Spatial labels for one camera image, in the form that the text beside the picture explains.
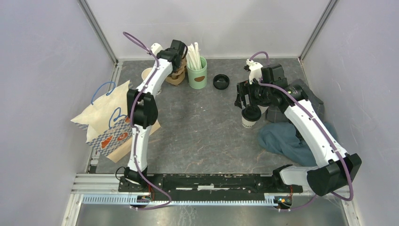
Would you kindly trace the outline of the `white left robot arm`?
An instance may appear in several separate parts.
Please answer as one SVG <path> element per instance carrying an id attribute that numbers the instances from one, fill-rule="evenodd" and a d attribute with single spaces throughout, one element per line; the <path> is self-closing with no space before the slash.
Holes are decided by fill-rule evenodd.
<path id="1" fill-rule="evenodd" d="M 135 89 L 127 91 L 128 116 L 132 129 L 132 149 L 124 178 L 137 192 L 148 186 L 147 147 L 150 131 L 158 119 L 155 97 L 164 80 L 181 67 L 182 57 L 187 53 L 187 46 L 180 40 L 172 40 L 171 46 L 154 54 L 141 41 L 133 43 L 155 57 L 154 66 L 146 79 Z"/>

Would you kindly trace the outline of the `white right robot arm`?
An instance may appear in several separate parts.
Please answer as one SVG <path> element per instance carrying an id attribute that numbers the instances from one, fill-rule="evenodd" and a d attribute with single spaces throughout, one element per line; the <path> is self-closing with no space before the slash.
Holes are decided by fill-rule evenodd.
<path id="1" fill-rule="evenodd" d="M 354 197 L 353 180 L 362 164 L 358 154 L 348 154 L 330 134 L 312 107 L 309 95 L 300 85 L 289 85 L 282 65 L 263 66 L 248 60 L 245 70 L 248 80 L 237 84 L 235 105 L 242 109 L 242 125 L 252 127 L 269 106 L 277 107 L 298 130 L 315 158 L 315 167 L 283 166 L 273 173 L 272 187 L 277 192 L 286 191 L 290 185 L 307 186 L 316 195 L 349 188 Z"/>

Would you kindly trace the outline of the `white paper coffee cup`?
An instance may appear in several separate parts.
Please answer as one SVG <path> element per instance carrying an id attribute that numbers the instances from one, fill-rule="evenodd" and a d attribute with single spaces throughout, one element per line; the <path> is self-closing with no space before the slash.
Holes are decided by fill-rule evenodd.
<path id="1" fill-rule="evenodd" d="M 267 111 L 267 109 L 269 108 L 268 106 L 261 106 L 261 105 L 259 105 L 258 107 L 261 111 L 261 114 L 265 113 Z"/>

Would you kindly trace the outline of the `checkered paper takeout bag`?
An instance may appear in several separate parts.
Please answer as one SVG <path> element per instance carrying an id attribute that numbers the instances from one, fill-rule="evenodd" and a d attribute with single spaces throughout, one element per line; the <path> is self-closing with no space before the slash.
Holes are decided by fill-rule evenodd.
<path id="1" fill-rule="evenodd" d="M 86 143 L 93 150 L 117 161 L 116 153 L 122 146 L 132 145 L 132 129 L 128 116 L 127 91 L 134 89 L 127 81 L 114 86 L 111 91 L 102 95 L 71 121 L 86 130 Z M 156 120 L 152 130 L 158 127 Z"/>

